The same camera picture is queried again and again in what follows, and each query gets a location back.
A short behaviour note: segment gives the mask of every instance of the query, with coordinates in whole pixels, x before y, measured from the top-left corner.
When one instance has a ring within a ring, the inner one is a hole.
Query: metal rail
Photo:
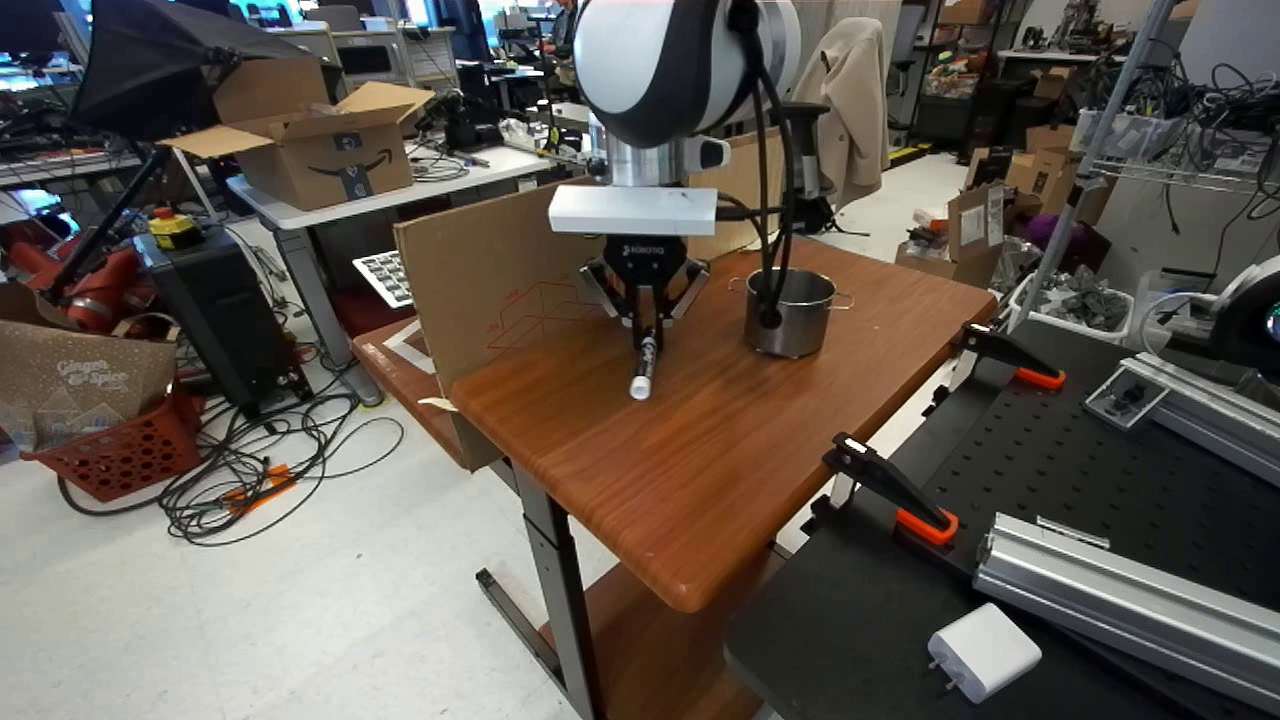
[[[1066,632],[1280,712],[1280,611],[996,518],[975,590]]]

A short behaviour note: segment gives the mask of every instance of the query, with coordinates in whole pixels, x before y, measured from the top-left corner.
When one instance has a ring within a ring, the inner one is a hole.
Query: black table
[[[923,556],[869,511],[838,508],[735,616],[729,665],[797,720],[1261,715],[1021,611],[1009,616],[1045,660],[988,703],[945,694],[929,668],[929,638],[985,603],[964,568],[993,511],[1047,518],[1107,536],[1118,556],[1280,607],[1266,556],[1280,549],[1280,491],[1156,425],[1117,432],[1085,413],[1118,350],[1045,323],[1024,323],[1021,340],[1066,369],[1066,393],[1009,387],[1009,369],[985,360],[892,458],[964,518],[957,552]]]

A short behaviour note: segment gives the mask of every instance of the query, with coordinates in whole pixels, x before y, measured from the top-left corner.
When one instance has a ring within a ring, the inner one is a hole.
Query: red basket
[[[109,503],[201,463],[196,429],[203,399],[167,393],[162,406],[109,432],[33,453],[56,475]]]

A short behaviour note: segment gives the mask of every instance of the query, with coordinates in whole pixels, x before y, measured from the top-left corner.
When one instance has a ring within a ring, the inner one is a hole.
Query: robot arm
[[[634,144],[672,144],[723,124],[754,84],[745,36],[785,87],[800,70],[789,0],[592,0],[576,31],[576,72],[594,121]]]

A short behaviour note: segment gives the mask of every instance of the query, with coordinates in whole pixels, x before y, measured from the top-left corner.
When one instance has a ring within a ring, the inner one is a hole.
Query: table leg
[[[506,94],[506,84],[497,84],[497,96],[500,96],[500,106],[503,106],[503,118],[511,118],[511,94]]]
[[[588,597],[585,577],[576,568],[576,545],[566,533],[566,511],[521,467],[511,467],[506,485],[521,491],[522,503],[522,528],[526,549],[536,563],[536,580],[548,601],[548,628],[553,643],[526,625],[526,616],[511,603],[511,597],[480,574],[483,597],[497,603],[497,611],[516,628],[522,648],[553,672],[553,679],[566,694],[566,703],[594,720],[600,710],[600,678],[594,678],[594,648],[592,648],[592,625],[588,625]]]
[[[361,406],[380,406],[384,393],[380,393],[380,386],[372,386],[365,376],[365,369],[355,369],[347,333],[337,322],[337,307],[329,300],[323,267],[320,267],[312,233],[281,233],[281,227],[271,227],[271,235],[276,235],[281,259],[284,259],[284,267],[288,267],[288,278],[295,283],[295,296],[304,300],[304,307],[312,315],[323,369],[329,374],[345,374],[345,386],[361,396]]]

